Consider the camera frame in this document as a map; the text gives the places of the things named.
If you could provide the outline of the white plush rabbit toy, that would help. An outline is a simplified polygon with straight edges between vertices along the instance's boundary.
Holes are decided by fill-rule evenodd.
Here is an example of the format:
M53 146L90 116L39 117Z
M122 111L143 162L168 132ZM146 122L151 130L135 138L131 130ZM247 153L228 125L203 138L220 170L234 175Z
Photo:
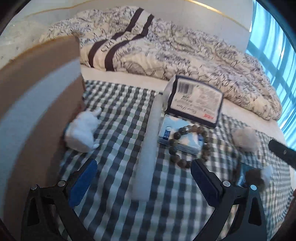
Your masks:
M94 139L94 133L100 124L98 117L101 112L101 107L94 111L82 111L69 123L64 135L68 148L88 153L99 147L99 143Z

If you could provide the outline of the blue white tissue packet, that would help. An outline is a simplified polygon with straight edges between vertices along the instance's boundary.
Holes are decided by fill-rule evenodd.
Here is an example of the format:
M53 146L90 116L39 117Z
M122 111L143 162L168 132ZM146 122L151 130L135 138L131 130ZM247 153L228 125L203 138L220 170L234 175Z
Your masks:
M204 145L203 131L201 126L166 114L159 130L158 142L197 156Z

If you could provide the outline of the black framed tissue pack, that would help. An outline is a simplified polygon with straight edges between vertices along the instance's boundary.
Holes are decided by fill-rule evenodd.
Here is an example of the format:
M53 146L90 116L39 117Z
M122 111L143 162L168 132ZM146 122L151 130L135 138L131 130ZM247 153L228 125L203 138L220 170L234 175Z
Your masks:
M224 94L215 87L189 77L175 75L163 92L165 113L208 128L217 126Z

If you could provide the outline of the beige fluffy ball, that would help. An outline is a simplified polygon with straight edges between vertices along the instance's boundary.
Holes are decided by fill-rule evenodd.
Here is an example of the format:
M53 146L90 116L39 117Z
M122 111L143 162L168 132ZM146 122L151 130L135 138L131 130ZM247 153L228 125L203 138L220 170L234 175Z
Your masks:
M236 128L232 132L234 146L245 152L256 152L260 141L256 131L251 127Z

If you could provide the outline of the dark blue small packet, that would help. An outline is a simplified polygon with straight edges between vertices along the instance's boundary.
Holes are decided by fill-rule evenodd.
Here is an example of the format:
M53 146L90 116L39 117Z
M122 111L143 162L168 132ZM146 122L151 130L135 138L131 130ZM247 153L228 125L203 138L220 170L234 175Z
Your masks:
M272 166L266 166L260 169L240 162L234 171L233 182L236 186L243 188L255 185L257 189L264 190L269 186L272 175Z

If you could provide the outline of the checkered green white cloth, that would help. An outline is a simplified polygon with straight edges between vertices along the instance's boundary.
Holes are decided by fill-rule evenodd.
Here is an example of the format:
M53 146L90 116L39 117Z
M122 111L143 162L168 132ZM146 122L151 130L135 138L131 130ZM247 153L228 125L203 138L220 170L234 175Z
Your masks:
M156 92L102 81L86 81L88 110L102 108L94 137L99 147L89 153L67 150L60 176L67 179L87 159L97 173L75 212L95 240L192 240L213 212L190 170L170 161L169 149L144 139ZM234 146L232 132L245 123L222 114L208 130L209 171L229 180L239 162L254 168L272 166L268 187L260 192L267 238L281 225L292 199L289 166L268 148L270 137L257 132L258 150Z

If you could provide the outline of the brown cardboard box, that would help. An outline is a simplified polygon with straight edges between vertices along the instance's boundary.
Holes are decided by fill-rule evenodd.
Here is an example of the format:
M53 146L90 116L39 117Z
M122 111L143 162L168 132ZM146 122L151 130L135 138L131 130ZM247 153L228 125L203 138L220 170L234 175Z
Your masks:
M38 44L1 69L1 221L19 240L31 186L54 185L63 133L84 108L79 40Z

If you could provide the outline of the floral patterned duvet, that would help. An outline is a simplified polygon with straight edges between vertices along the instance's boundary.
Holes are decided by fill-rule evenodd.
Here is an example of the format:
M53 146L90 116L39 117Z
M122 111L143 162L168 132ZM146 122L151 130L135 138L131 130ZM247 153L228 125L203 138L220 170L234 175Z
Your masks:
M267 121L282 115L280 99L256 58L140 7L81 11L52 24L40 42L72 35L79 39L80 62L87 67L163 80L182 75L212 85Z

